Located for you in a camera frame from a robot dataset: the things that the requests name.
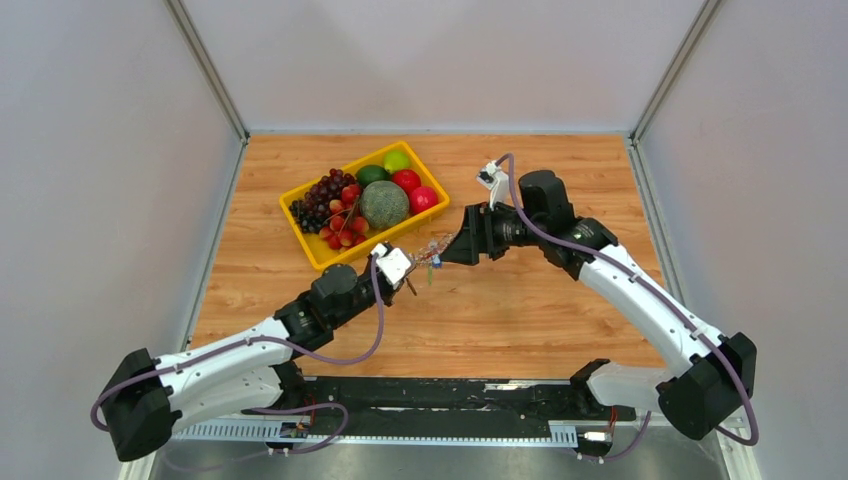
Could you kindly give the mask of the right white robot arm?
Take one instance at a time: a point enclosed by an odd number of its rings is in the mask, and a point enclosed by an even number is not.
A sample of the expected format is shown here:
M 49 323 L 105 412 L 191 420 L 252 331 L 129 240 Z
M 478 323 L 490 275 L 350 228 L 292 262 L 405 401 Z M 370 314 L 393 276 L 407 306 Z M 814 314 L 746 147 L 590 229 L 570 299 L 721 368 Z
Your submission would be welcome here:
M 570 381 L 571 403 L 584 417 L 609 406 L 659 411 L 678 432 L 700 440 L 719 429 L 753 395 L 757 348 L 701 320 L 660 287 L 603 224 L 575 214 L 564 182 L 536 170 L 518 182 L 520 207 L 505 204 L 511 182 L 489 164 L 477 180 L 490 193 L 468 205 L 463 224 L 441 253 L 446 263 L 496 260 L 512 247 L 535 246 L 546 260 L 601 295 L 660 353 L 662 368 L 597 359 Z

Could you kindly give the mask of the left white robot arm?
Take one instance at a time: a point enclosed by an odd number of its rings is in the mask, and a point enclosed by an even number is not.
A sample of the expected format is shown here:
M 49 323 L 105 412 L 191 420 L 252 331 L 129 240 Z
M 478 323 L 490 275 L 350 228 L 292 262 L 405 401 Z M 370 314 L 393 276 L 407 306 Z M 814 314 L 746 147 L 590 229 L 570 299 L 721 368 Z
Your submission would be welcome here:
M 242 410 L 297 412 L 306 388 L 281 368 L 306 356 L 339 365 L 320 354 L 337 329 L 371 307 L 377 330 L 385 309 L 412 267 L 388 267 L 371 259 L 363 273 L 350 265 L 327 268 L 310 288 L 258 324 L 204 347 L 152 357 L 145 348 L 127 354 L 92 405 L 92 425 L 108 433 L 118 459 L 140 459 L 172 434 L 196 423 Z

